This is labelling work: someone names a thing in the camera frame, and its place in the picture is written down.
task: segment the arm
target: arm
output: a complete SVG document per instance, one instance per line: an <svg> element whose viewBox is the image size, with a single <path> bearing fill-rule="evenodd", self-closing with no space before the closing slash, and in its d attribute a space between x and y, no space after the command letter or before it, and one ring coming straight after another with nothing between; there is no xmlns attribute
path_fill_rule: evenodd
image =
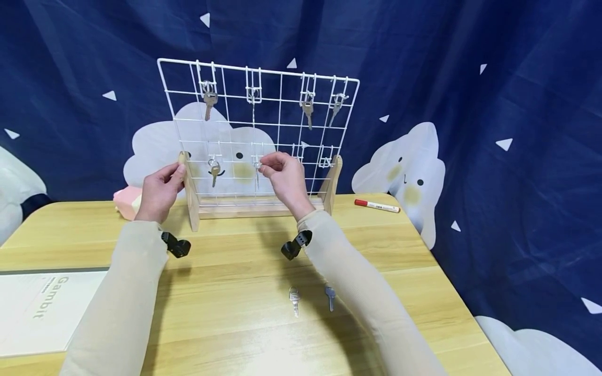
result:
<svg viewBox="0 0 602 376"><path fill-rule="evenodd" d="M334 219L314 211L298 227L313 233L305 254L374 339L386 373L445 375L393 289L348 242Z"/></svg>
<svg viewBox="0 0 602 376"><path fill-rule="evenodd" d="M393 289L353 248L332 217L309 202L298 160L276 152L261 158L261 163L260 171L298 221L299 231L312 232L305 254L374 339L387 374L445 375Z"/></svg>
<svg viewBox="0 0 602 376"><path fill-rule="evenodd" d="M158 223L183 189L184 174L184 165L174 163L144 179L140 210L119 235L111 267L73 334L61 376L140 375L167 262Z"/></svg>

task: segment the navy blue backdrop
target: navy blue backdrop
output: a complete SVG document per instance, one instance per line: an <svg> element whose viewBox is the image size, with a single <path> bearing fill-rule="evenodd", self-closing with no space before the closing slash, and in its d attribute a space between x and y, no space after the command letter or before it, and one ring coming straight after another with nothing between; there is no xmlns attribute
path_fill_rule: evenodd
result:
<svg viewBox="0 0 602 376"><path fill-rule="evenodd" d="M125 186L134 133L171 119L157 58L273 70L295 58L295 71L361 80L339 193L381 146L432 122L445 179L429 248L473 315L505 359L494 331L507 325L549 334L549 360L567 356L562 341L587 358L582 369L602 368L602 2L7 0L0 10L0 117L20 135L2 132L0 145L51 200L109 200ZM116 101L102 97L111 91Z"/></svg>

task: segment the beige sleeve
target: beige sleeve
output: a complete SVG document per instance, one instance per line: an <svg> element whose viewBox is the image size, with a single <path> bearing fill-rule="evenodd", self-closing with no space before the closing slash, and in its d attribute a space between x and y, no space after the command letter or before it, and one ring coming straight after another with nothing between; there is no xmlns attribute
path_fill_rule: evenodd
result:
<svg viewBox="0 0 602 376"><path fill-rule="evenodd" d="M61 376L139 376L167 247L155 222L126 224L73 334Z"/></svg>
<svg viewBox="0 0 602 376"><path fill-rule="evenodd" d="M314 211L298 227L311 230L307 257L374 339L387 374L445 375L393 289L348 242L335 220Z"/></svg>

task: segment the red marker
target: red marker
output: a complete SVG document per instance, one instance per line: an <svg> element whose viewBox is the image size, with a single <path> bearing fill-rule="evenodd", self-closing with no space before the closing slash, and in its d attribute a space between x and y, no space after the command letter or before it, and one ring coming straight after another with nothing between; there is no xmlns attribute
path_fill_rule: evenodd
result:
<svg viewBox="0 0 602 376"><path fill-rule="evenodd" d="M369 208L375 208L380 210L386 210L388 212L399 213L401 211L400 208L391 205L377 204L375 202L364 201L364 200L355 200L355 205L358 206L368 206Z"/></svg>

